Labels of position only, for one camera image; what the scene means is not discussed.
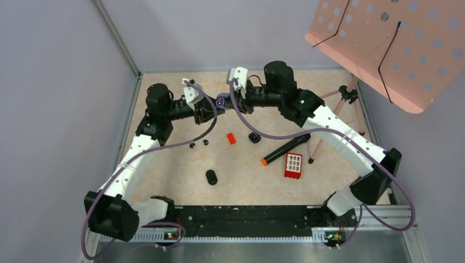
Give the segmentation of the purple ear hook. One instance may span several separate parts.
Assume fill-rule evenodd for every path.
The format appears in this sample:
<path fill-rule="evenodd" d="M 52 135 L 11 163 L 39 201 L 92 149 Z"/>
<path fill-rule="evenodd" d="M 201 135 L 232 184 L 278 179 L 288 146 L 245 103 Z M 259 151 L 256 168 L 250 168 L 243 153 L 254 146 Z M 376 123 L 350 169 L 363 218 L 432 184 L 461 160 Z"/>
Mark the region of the purple ear hook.
<path fill-rule="evenodd" d="M 223 98 L 219 98 L 219 99 L 216 100 L 216 105 L 217 105 L 218 108 L 224 109 L 224 103 L 225 103 L 225 101 L 224 101 Z"/>

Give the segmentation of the black earbud charging case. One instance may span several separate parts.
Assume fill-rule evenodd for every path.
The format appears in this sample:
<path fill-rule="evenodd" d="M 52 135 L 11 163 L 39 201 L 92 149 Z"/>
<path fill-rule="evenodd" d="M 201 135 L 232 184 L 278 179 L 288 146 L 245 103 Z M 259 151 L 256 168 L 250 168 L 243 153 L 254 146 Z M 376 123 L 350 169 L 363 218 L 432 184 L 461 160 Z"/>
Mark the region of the black earbud charging case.
<path fill-rule="evenodd" d="M 218 182 L 218 178 L 215 171 L 211 169 L 206 171 L 206 179 L 210 185 L 215 185 Z"/>

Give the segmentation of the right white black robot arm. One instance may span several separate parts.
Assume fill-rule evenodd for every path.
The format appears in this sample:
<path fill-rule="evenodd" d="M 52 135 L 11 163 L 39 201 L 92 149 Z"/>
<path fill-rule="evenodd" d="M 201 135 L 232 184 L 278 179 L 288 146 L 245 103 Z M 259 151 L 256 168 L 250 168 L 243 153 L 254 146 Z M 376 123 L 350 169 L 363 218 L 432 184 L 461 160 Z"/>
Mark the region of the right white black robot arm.
<path fill-rule="evenodd" d="M 362 204 L 374 205 L 389 187 L 400 164 L 401 153 L 385 150 L 365 139 L 344 123 L 322 98 L 301 89 L 294 72 L 283 61 L 264 66 L 265 83 L 255 87 L 243 67 L 229 70 L 226 83 L 237 113 L 251 113 L 253 107 L 277 107 L 287 120 L 305 132 L 318 136 L 352 165 L 358 177 L 332 194 L 323 204 L 321 217 L 325 224 L 336 226 L 344 214 Z"/>

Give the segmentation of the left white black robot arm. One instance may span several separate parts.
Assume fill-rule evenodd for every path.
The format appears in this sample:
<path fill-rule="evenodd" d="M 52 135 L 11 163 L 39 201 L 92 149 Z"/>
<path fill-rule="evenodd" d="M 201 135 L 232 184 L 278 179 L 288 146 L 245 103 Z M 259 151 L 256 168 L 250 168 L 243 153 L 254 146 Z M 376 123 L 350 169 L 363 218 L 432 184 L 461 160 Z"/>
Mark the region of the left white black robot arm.
<path fill-rule="evenodd" d="M 207 95 L 197 83 L 183 80 L 185 87 L 179 99 L 163 83 L 148 87 L 146 109 L 135 131 L 132 143 L 114 173 L 97 191 L 84 198 L 86 218 L 82 235 L 87 230 L 121 241 L 130 241 L 137 230 L 157 221 L 162 226 L 175 222 L 176 212 L 166 197 L 150 198 L 132 204 L 139 181 L 156 155 L 169 148 L 190 145 L 211 132 L 219 115 L 215 98 Z M 176 144 L 167 143 L 173 131 L 173 121 L 192 117 L 197 125 L 211 122 L 198 137 Z"/>

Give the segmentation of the lavender earbud charging case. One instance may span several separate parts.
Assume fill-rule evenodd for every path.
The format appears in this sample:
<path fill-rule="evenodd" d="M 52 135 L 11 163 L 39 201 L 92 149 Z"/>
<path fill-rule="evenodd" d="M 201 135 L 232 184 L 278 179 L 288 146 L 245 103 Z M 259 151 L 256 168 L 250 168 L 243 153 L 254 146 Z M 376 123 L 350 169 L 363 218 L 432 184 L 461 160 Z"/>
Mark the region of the lavender earbud charging case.
<path fill-rule="evenodd" d="M 229 93 L 219 93 L 216 97 L 216 107 L 221 110 L 234 109 L 237 104 L 235 96 Z"/>

